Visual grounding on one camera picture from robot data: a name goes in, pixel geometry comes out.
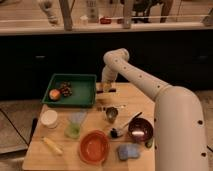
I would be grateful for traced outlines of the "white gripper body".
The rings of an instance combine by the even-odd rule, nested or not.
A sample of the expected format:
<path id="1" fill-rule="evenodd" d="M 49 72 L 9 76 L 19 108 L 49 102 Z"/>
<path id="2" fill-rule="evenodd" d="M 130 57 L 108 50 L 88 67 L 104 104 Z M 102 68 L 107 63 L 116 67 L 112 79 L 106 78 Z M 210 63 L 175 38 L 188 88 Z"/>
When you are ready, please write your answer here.
<path id="1" fill-rule="evenodd" d="M 116 88 L 111 83 L 100 83 L 96 87 L 96 92 L 100 93 L 111 93 L 115 92 Z"/>

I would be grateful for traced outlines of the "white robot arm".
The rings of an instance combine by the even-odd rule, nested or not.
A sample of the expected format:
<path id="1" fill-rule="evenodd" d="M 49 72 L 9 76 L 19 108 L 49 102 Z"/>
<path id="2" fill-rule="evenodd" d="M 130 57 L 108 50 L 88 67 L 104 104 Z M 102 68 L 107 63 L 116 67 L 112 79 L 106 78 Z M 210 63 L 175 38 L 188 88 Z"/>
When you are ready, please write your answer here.
<path id="1" fill-rule="evenodd" d="M 128 63 L 125 48 L 103 56 L 103 85 L 120 74 L 154 103 L 155 171 L 209 171 L 205 121 L 199 98 Z"/>

